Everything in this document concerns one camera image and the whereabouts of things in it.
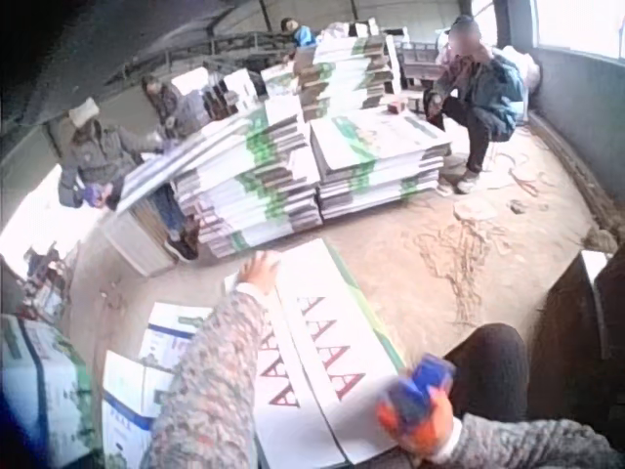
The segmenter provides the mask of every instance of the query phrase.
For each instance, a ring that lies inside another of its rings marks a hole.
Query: pants
[[[161,186],[149,199],[154,204],[170,235],[176,236],[180,234],[185,227],[185,214],[174,198],[174,191],[171,186],[169,184]]]
[[[512,327],[483,325],[445,359],[456,365],[449,399],[457,417],[468,412],[499,422],[525,420],[529,367]]]
[[[423,97],[426,115],[428,115],[432,95],[432,92],[426,92]],[[442,123],[443,114],[451,117],[469,131],[470,150],[467,169],[474,173],[481,172],[481,166],[484,163],[490,140],[488,128],[476,117],[470,105],[451,96],[442,104],[442,112],[440,114],[432,119],[428,118],[428,122],[432,125],[436,125],[442,131],[445,130],[444,124]]]

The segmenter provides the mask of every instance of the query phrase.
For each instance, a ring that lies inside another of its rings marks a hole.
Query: red triangle
[[[336,320],[307,320],[306,325],[309,333],[311,334],[312,341],[314,342],[316,339],[318,339],[321,334],[328,330],[330,327],[332,327],[335,322]],[[312,324],[316,326],[315,332],[311,332],[310,325]]]
[[[336,360],[338,360],[339,358],[341,358],[343,356],[343,354],[345,354],[348,350],[349,350],[350,346],[345,346],[345,347],[317,347],[316,350],[319,353],[319,356],[321,357],[321,351],[327,350],[330,353],[330,357],[328,357],[327,359],[324,359],[323,357],[321,357],[322,361],[323,361],[323,366],[325,366],[325,369],[328,369],[330,367],[330,365],[335,362]]]
[[[266,335],[261,341],[261,350],[277,350],[277,339],[273,331]]]
[[[283,371],[278,371],[277,366],[279,364],[282,365]],[[286,366],[284,366],[282,357],[275,359],[275,362],[270,364],[267,369],[261,373],[261,376],[265,376],[266,378],[288,378],[289,375],[286,372]]]
[[[339,401],[342,401],[348,392],[351,391],[362,378],[364,378],[364,373],[340,375],[328,374],[328,377],[332,382],[332,386],[334,387],[334,391],[336,392]]]
[[[300,307],[302,316],[305,316],[312,308],[321,303],[325,298],[311,297],[311,298],[298,298],[297,304]]]
[[[288,384],[280,394],[270,400],[270,405],[290,405],[292,407],[299,407],[300,403],[298,403],[295,393],[293,392],[293,387]]]

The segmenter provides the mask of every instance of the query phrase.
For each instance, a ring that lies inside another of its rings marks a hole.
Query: orange glove
[[[376,409],[378,420],[399,445],[421,457],[435,454],[447,443],[453,431],[453,408],[447,393],[437,388],[428,388],[428,392],[432,413],[408,433],[400,434],[396,410],[392,405],[380,403]]]

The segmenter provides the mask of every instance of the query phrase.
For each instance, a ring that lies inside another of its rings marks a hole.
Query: dirt floor
[[[464,170],[469,143],[466,131],[451,124],[453,155],[445,175],[453,180]],[[520,129],[497,152],[495,171],[485,174],[480,191],[424,193],[271,248],[320,236],[329,241],[407,361],[425,351],[444,354],[488,322],[508,323],[529,340],[545,293],[580,249],[592,217],[557,158],[527,130]],[[520,180],[534,181],[520,185],[509,176],[513,166]],[[486,188],[500,185],[505,187]],[[525,212],[514,213],[512,200],[522,202]],[[458,201],[486,201],[496,216],[463,224],[454,216]],[[154,302],[213,306],[219,301],[222,279],[244,256],[210,266],[207,253],[200,254],[195,265],[142,278],[101,233],[92,233],[81,249],[62,328],[96,379],[102,379],[107,349],[137,356]]]

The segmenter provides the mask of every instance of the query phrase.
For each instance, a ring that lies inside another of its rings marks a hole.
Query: blue stripe
[[[38,449],[42,451],[42,454],[48,451],[48,439],[49,439],[49,428],[48,428],[48,400],[46,399],[46,383],[45,383],[45,375],[43,372],[43,364],[41,363],[41,359],[37,354],[32,342],[30,341],[30,337],[26,332],[26,327],[23,323],[22,319],[18,319],[18,325],[20,326],[21,335],[23,337],[23,341],[26,344],[26,348],[32,357],[32,360],[35,363],[35,369],[37,371],[37,401],[38,401],[38,410],[39,414],[37,415],[37,427],[39,428],[39,438],[35,444],[38,446]]]
[[[153,418],[143,417],[135,413],[132,409],[118,401],[109,391],[104,390],[104,400],[115,410],[122,414],[122,416],[129,420],[133,425],[149,432]]]
[[[148,324],[147,328],[156,332],[162,332],[163,334],[173,335],[174,337],[180,337],[181,339],[191,340],[194,333],[183,332],[181,330],[170,329],[169,327],[163,327],[162,325]]]

